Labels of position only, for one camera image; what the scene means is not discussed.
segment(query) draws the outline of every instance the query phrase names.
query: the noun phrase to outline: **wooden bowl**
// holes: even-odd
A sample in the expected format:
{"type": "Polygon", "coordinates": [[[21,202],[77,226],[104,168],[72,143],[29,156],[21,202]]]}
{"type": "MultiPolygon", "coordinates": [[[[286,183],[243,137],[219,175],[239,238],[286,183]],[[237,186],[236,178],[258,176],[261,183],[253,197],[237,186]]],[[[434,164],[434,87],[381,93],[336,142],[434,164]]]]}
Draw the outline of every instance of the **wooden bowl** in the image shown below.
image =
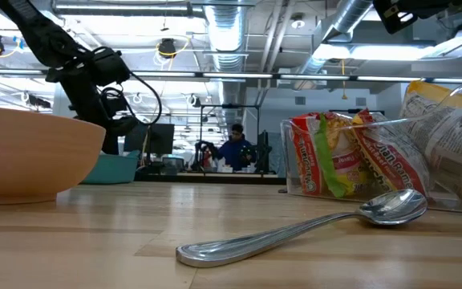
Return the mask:
{"type": "Polygon", "coordinates": [[[0,108],[0,204],[54,201],[92,170],[100,126],[0,108]]]}

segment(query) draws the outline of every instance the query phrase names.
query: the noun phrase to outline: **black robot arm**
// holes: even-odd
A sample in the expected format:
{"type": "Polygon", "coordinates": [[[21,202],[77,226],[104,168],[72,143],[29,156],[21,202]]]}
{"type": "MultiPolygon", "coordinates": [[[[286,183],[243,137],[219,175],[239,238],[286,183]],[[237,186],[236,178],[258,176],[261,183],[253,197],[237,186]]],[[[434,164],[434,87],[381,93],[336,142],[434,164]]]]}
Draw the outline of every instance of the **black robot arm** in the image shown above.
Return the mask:
{"type": "MultiPolygon", "coordinates": [[[[66,31],[42,15],[29,0],[0,0],[1,10],[18,26],[26,45],[43,65],[50,67],[46,81],[60,82],[71,101],[71,109],[78,118],[97,124],[106,129],[102,150],[118,154],[117,137],[127,134],[138,123],[124,93],[114,88],[106,88],[101,93],[98,86],[110,83],[121,84],[132,74],[120,58],[120,51],[99,47],[89,51],[79,45],[66,31]],[[133,117],[114,120],[118,111],[129,109],[133,117]]],[[[160,97],[147,83],[159,101],[160,97]]]]}
{"type": "Polygon", "coordinates": [[[374,0],[374,8],[390,34],[410,26],[418,18],[426,19],[450,6],[460,5],[462,0],[374,0]]]}

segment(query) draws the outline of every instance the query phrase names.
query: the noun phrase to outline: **spoon handle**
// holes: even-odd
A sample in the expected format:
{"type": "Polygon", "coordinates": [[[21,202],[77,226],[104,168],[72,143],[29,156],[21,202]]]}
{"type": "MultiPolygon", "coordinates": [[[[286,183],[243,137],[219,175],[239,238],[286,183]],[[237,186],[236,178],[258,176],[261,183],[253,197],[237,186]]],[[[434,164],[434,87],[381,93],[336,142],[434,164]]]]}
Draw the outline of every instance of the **spoon handle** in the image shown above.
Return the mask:
{"type": "Polygon", "coordinates": [[[181,263],[192,267],[225,265],[274,248],[327,223],[357,216],[358,214],[356,213],[329,214],[309,221],[245,237],[178,246],[176,248],[176,258],[181,263]]]}

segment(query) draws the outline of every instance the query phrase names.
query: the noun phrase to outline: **teal bin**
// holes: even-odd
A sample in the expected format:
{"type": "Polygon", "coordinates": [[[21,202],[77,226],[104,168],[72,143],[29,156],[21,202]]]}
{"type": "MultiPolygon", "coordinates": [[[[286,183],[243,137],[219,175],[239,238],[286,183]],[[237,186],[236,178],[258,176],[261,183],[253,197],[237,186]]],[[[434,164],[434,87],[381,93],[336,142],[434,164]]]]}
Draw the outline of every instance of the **teal bin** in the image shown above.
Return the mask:
{"type": "Polygon", "coordinates": [[[97,163],[82,184],[123,184],[135,179],[136,164],[140,151],[130,152],[126,157],[99,155],[97,163]]]}

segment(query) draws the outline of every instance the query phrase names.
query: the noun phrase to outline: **blue shirt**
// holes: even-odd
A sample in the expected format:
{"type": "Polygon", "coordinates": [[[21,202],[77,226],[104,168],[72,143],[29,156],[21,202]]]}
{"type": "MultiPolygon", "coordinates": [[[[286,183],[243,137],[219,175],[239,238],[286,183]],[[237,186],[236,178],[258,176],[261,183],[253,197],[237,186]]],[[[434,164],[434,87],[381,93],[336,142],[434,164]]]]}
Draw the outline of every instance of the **blue shirt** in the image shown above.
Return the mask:
{"type": "MultiPolygon", "coordinates": [[[[248,165],[248,161],[242,160],[242,156],[240,155],[240,151],[244,147],[252,146],[244,137],[241,138],[239,141],[226,141],[221,148],[218,150],[219,158],[225,158],[225,164],[230,165],[233,167],[233,170],[239,171],[241,168],[244,168],[248,165]]],[[[256,153],[252,153],[251,161],[254,162],[256,160],[256,153]]]]}

